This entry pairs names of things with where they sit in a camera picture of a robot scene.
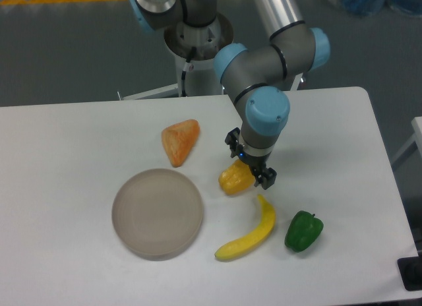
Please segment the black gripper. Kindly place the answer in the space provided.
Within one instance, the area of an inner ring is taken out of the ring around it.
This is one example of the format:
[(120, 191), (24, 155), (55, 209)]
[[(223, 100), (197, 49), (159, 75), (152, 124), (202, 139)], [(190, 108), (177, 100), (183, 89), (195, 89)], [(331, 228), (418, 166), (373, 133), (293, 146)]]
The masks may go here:
[(255, 178), (254, 186), (261, 186), (267, 190), (276, 180), (276, 171), (268, 168), (266, 162), (272, 152), (272, 148), (258, 149), (245, 143), (239, 143), (240, 129), (238, 127), (232, 129), (225, 138), (225, 143), (231, 151), (230, 157), (237, 157), (251, 170)]

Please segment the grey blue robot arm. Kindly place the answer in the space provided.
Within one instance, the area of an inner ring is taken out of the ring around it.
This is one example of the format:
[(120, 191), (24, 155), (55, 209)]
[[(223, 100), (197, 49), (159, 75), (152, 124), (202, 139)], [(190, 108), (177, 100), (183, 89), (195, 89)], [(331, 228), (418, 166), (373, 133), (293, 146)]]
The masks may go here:
[(181, 97), (227, 94), (242, 124), (225, 139), (264, 189), (276, 180), (266, 165), (285, 127), (290, 104), (277, 83), (324, 65), (327, 35), (309, 28), (295, 0), (253, 0), (269, 44), (248, 50), (233, 40), (218, 0), (129, 0), (144, 31), (164, 31), (174, 56)]

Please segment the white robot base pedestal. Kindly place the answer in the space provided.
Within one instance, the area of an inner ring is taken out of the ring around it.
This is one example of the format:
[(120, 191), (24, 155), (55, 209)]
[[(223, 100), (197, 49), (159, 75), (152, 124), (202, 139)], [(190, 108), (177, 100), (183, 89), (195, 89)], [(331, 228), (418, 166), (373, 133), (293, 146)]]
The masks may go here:
[(164, 30), (164, 42), (175, 63), (177, 82), (168, 86), (122, 97), (122, 100), (208, 96), (224, 93), (216, 77), (214, 58), (233, 42), (229, 20), (217, 13), (208, 26), (197, 28), (184, 22)]

